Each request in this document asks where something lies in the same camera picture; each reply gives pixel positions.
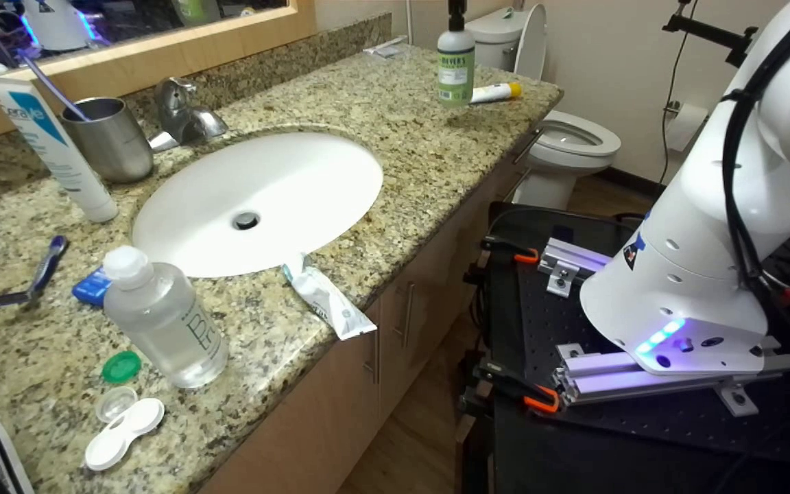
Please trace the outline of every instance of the white sink basin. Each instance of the white sink basin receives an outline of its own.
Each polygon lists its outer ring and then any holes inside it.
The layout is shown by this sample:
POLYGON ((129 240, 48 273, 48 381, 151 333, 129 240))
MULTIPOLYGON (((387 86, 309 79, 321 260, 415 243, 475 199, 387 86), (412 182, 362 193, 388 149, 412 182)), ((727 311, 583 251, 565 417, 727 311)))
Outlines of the white sink basin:
POLYGON ((260 134, 168 178, 140 208, 131 243, 188 277, 260 273, 334 243, 382 182, 375 157, 354 140, 260 134))

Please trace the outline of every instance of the green bottle cap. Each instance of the green bottle cap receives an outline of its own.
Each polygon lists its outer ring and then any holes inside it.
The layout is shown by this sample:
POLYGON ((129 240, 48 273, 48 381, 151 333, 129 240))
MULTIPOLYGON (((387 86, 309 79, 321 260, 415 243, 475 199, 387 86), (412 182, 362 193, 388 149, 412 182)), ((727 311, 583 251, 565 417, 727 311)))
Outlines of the green bottle cap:
POLYGON ((136 352, 121 352, 121 354, 113 354, 100 366, 100 381, 109 388, 121 388, 131 381, 135 376, 140 376, 140 370, 142 370, 142 359, 136 358, 136 352))

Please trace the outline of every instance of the wooden cabinet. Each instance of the wooden cabinet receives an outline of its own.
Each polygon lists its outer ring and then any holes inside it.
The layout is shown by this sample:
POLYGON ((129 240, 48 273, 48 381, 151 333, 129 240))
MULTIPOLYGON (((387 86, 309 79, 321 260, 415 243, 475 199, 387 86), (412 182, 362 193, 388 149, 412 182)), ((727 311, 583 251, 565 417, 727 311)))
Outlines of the wooden cabinet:
POLYGON ((476 255, 484 207, 516 178, 516 168, 498 163, 367 307, 378 333, 324 354, 203 492, 336 492, 467 311, 471 288, 460 274, 476 255))

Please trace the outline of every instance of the white robot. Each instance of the white robot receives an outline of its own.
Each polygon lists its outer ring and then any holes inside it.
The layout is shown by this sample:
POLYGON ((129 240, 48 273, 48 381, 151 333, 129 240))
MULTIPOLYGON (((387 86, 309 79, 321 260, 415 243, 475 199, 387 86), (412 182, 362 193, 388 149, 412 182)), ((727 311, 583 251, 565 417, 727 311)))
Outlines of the white robot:
MULTIPOLYGON (((727 93, 744 92, 767 55, 785 50, 786 33, 790 2, 766 26, 727 93)), ((766 366, 767 321, 741 280, 744 251, 731 244, 720 188, 727 131, 734 142, 731 114, 731 98, 715 105, 641 229, 582 286, 591 328, 650 374, 734 376, 766 366)), ((734 163, 731 199, 766 258, 790 240, 790 57, 737 134, 734 163)))
POLYGON ((47 53, 70 53, 89 44, 81 13, 68 0, 24 0, 24 26, 47 53))

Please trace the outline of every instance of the white container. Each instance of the white container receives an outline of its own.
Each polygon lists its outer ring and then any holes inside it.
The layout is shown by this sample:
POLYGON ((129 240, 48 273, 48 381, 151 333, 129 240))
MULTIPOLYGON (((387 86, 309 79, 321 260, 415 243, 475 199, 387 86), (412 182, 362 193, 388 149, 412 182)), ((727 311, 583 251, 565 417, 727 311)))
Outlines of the white container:
POLYGON ((214 329, 192 286, 172 263, 151 263, 135 248, 105 255, 113 280, 109 315, 172 388, 196 391, 228 366, 228 337, 214 329))
POLYGON ((77 152, 32 83, 0 78, 0 108, 89 223, 109 223, 117 218, 113 196, 95 178, 87 160, 77 152))

